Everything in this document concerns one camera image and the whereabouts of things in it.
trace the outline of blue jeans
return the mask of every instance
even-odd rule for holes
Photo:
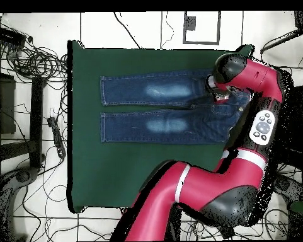
[[[158,72],[131,76],[102,76],[101,101],[109,105],[153,105],[147,112],[100,115],[101,142],[215,144],[229,131],[249,102],[249,93],[231,93],[214,103],[205,89],[211,69]]]

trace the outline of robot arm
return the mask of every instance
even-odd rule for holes
[[[283,102],[281,75],[241,55],[225,54],[215,63],[213,80],[220,90],[250,89],[261,96],[248,105],[214,171],[180,161],[165,163],[123,215],[112,241],[163,240],[175,202],[202,213],[214,226],[246,223],[264,176]]]

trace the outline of electrical cord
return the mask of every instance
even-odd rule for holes
[[[125,30],[130,35],[131,39],[135,42],[135,44],[138,46],[138,48],[141,49],[142,47],[140,45],[138,45],[138,43],[135,41],[134,37],[129,32],[128,28],[118,19],[118,16],[117,16],[116,12],[113,12],[113,14],[115,16],[115,19],[125,28]]]
[[[166,24],[167,24],[167,25],[170,27],[170,29],[173,31],[173,34],[172,34],[172,36],[171,36],[171,38],[170,38],[169,40],[165,41],[165,42],[160,46],[160,49],[162,49],[163,46],[164,46],[167,42],[170,42],[170,41],[173,39],[173,36],[174,36],[174,29],[173,29],[173,27],[171,27],[171,26],[169,25],[169,23],[168,23],[168,21],[167,21],[167,18],[168,18],[168,11],[167,11],[167,13],[166,13]]]
[[[262,49],[264,49],[272,41],[276,41],[276,40],[278,40],[280,38],[283,38],[284,36],[289,35],[289,34],[291,34],[293,32],[296,32],[296,30],[288,32],[288,33],[286,33],[286,34],[284,34],[284,35],[282,35],[280,37],[277,37],[277,38],[274,38],[274,39],[268,41],[266,44],[264,44],[264,46],[263,46]],[[264,53],[264,51],[262,51],[262,49],[260,51],[261,61],[263,61],[263,53]],[[276,66],[276,67],[279,67],[279,68],[282,68],[282,69],[290,69],[290,74],[292,75],[292,69],[303,69],[303,67],[300,66],[300,64],[301,64],[302,61],[303,61],[303,56],[302,56],[302,58],[301,58],[301,60],[300,60],[300,62],[299,62],[299,64],[298,64],[297,67],[290,67],[290,66]]]

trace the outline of green table surface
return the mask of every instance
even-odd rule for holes
[[[84,49],[70,41],[72,55],[72,156],[69,159],[69,208],[130,207],[139,188],[159,163],[174,159],[208,170],[215,168],[224,144],[164,145],[101,143],[100,112],[129,112],[159,107],[104,107],[100,76],[213,68],[222,50]],[[245,45],[236,53],[249,55]]]

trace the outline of floor tile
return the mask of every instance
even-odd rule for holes
[[[79,219],[79,223],[88,228],[79,228],[79,241],[106,241],[110,239],[118,220]]]
[[[14,218],[14,229],[17,234],[28,234],[27,242],[75,242],[77,235],[77,219],[45,219],[41,218],[41,225],[36,218]]]
[[[294,11],[245,11],[243,42],[255,46],[254,57],[268,41],[296,30]],[[274,66],[297,67],[303,56],[303,35],[264,52],[263,60]],[[293,70],[295,86],[303,84],[301,70]]]
[[[184,11],[163,11],[163,49],[236,50],[241,45],[242,11],[221,11],[219,45],[183,44]],[[217,29],[217,25],[206,25]]]
[[[116,12],[140,47],[158,49],[160,44],[160,11]],[[82,43],[85,47],[137,49],[126,29],[113,12],[82,13]]]

